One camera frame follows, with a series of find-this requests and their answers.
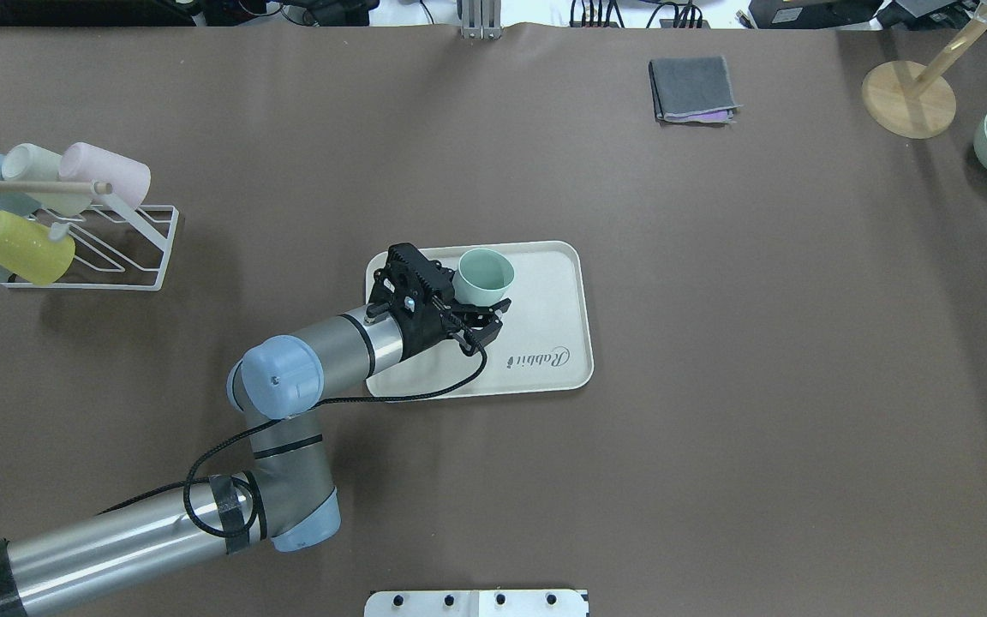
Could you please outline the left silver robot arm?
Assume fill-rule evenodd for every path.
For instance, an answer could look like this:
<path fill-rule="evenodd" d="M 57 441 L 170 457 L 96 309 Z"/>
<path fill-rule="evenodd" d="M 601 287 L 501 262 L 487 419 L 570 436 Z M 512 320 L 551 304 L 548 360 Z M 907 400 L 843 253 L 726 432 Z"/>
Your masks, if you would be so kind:
<path fill-rule="evenodd" d="M 464 300 L 454 289 L 462 278 L 461 268 L 411 247 L 391 249 L 367 303 L 251 348 L 227 380 L 247 429 L 208 449 L 184 480 L 50 534 L 0 539 L 0 616 L 57 614 L 257 542 L 290 552 L 336 534 L 338 489 L 319 410 L 443 341 L 487 362 L 511 302 L 501 291 Z M 220 448 L 242 439 L 252 468 L 200 476 Z"/>

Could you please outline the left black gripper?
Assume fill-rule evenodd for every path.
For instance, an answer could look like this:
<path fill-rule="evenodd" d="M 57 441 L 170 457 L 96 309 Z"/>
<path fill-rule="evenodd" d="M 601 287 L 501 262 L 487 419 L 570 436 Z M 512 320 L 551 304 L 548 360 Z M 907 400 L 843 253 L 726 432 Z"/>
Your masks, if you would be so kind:
<path fill-rule="evenodd" d="M 461 348 L 486 348 L 497 339 L 501 328 L 502 316 L 509 311 L 511 299 L 501 298 L 490 306 L 455 301 L 455 319 L 461 324 L 458 327 L 447 325 L 441 316 L 443 308 L 453 301 L 454 280 L 456 270 L 442 261 L 429 261 L 434 274 L 431 286 L 434 292 L 424 290 L 414 273 L 395 270 L 391 273 L 394 285 L 391 300 L 391 317 L 401 335 L 401 360 L 411 359 L 434 348 L 443 340 L 450 339 L 455 332 L 455 339 Z"/>

